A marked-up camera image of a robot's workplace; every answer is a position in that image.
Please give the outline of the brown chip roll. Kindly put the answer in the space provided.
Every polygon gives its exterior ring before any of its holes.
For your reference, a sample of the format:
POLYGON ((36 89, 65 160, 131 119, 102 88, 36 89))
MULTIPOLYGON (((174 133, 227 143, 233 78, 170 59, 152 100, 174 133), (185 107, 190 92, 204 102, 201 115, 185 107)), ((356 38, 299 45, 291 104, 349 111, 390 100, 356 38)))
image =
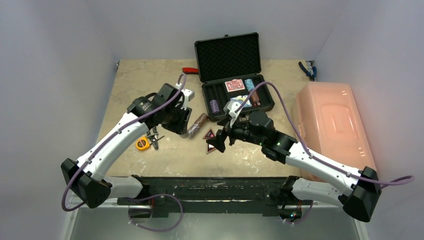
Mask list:
POLYGON ((209 116, 206 113, 202 113, 187 130, 187 137, 192 139, 208 121, 209 116))

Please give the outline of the purple chip stack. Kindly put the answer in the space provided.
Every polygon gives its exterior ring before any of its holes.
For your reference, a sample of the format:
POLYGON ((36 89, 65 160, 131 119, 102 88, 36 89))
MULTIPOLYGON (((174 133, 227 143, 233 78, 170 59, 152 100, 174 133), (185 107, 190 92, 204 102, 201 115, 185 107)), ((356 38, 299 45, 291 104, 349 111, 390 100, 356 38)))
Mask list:
POLYGON ((210 106, 210 112, 209 112, 210 115, 219 114, 221 112, 217 99, 210 100, 209 106, 210 106))

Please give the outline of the black poker set case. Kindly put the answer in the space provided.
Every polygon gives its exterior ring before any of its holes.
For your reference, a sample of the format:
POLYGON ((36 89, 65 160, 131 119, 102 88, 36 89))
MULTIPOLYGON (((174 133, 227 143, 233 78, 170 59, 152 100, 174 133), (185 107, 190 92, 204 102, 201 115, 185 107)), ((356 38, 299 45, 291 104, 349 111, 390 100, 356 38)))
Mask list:
POLYGON ((217 122, 225 118, 224 106, 231 98, 248 95, 244 90, 227 92, 226 81, 252 79, 254 85, 264 82, 261 75, 260 36, 257 32, 224 37, 197 40, 194 51, 199 70, 199 80, 211 121, 217 122), (210 114, 210 100, 216 99, 220 113, 210 114))

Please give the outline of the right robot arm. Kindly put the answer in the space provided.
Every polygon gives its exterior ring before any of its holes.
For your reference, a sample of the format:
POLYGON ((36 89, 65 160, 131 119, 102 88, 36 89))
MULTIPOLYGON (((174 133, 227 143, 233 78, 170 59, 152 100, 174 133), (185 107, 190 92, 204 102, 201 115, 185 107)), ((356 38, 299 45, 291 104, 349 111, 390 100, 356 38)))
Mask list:
POLYGON ((382 188, 378 184, 376 170, 365 166, 363 169, 336 162, 304 146, 274 126, 274 121, 265 112, 257 111, 248 120, 239 121, 228 117, 224 126, 206 142, 223 153, 225 141, 255 144, 270 160, 307 170, 322 179, 314 182, 298 178, 293 184, 281 189, 280 196, 288 204, 296 200, 318 201, 338 206, 350 217, 370 222, 382 188))

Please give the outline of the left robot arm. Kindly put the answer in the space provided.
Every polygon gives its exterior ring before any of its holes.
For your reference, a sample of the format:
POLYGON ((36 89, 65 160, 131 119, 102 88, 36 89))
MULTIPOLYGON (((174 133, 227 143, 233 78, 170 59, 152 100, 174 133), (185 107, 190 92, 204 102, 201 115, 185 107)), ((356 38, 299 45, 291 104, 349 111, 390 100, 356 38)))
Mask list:
POLYGON ((149 191, 136 176, 106 174, 128 147, 158 125, 186 138, 192 112, 188 103, 194 95, 182 84, 165 83, 159 92, 134 99, 119 122, 91 150, 77 160, 63 161, 60 167, 67 188, 91 209, 113 198, 130 198, 138 205, 146 203, 149 191))

